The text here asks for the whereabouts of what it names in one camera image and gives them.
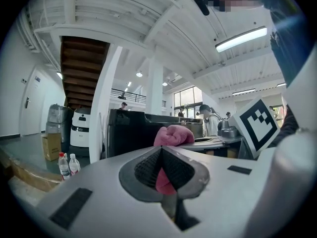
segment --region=railing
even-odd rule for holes
[[[111,89],[110,97],[127,100],[127,101],[134,101],[134,102],[138,102],[142,104],[145,104],[147,101],[146,96],[135,94],[135,93],[124,92],[117,89]],[[164,108],[166,107],[166,101],[162,101],[162,107]]]

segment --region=white door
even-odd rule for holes
[[[47,79],[35,68],[26,86],[22,100],[21,135],[41,132],[42,109],[44,104]]]

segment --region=grey floor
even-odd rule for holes
[[[3,140],[0,141],[0,147],[10,157],[14,157],[22,162],[40,168],[42,171],[60,174],[57,163],[58,159],[54,161],[45,159],[40,134]],[[67,153],[68,161],[70,160],[69,154],[70,152]],[[90,160],[87,157],[76,156],[76,158],[78,159],[81,168],[90,164]]]
[[[33,206],[37,206],[41,199],[46,195],[46,192],[26,184],[17,177],[12,177],[8,181],[8,184],[15,197],[22,199]]]

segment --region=brown stair underside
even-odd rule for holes
[[[65,104],[72,108],[91,108],[109,43],[63,36],[61,73],[66,95]]]

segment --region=pink object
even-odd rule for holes
[[[180,125],[171,125],[167,128],[162,127],[159,129],[154,140],[154,146],[177,146],[181,144],[194,143],[194,141],[194,135],[188,128]],[[166,195],[172,195],[176,193],[163,169],[161,169],[158,174],[156,189],[158,192]]]

